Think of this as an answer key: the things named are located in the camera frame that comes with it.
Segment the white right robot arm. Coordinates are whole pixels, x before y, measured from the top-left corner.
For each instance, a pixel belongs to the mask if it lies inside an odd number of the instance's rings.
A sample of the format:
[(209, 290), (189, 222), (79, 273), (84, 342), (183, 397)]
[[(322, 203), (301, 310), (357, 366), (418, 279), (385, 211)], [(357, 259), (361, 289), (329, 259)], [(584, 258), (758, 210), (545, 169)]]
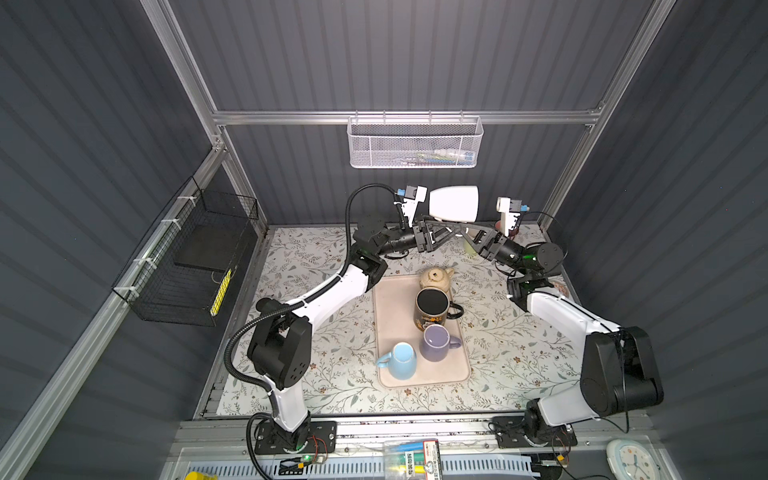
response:
[(461, 236), (481, 258), (511, 269), (509, 299), (563, 334), (579, 353), (578, 382), (529, 403), (524, 430), (531, 436), (591, 419), (656, 406), (665, 392), (649, 335), (604, 319), (555, 292), (565, 254), (552, 242), (523, 246), (470, 223), (441, 222), (438, 234)]

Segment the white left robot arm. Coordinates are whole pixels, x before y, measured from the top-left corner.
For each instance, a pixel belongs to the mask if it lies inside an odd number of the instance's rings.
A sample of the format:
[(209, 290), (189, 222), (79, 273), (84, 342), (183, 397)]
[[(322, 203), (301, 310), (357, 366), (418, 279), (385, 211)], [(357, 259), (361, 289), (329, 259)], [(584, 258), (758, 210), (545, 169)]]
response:
[(240, 327), (226, 344), (223, 363), (228, 374), (267, 393), (271, 411), (265, 417), (291, 450), (302, 447), (310, 431), (311, 415), (301, 381), (309, 368), (314, 332), (382, 279), (387, 255), (412, 249), (433, 251), (444, 242), (439, 232), (477, 218), (475, 186), (384, 189), (392, 196), (398, 216), (395, 224), (377, 216), (358, 223), (347, 221), (346, 254), (340, 269), (288, 303), (261, 300), (259, 316)]

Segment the white ceramic mug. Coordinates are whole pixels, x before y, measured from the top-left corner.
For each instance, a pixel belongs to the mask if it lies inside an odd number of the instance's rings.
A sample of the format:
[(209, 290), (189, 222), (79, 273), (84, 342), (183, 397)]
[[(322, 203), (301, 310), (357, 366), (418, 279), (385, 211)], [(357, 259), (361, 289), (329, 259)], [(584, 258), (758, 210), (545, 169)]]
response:
[(429, 215), (448, 222), (475, 222), (479, 211), (477, 186), (449, 186), (429, 194)]

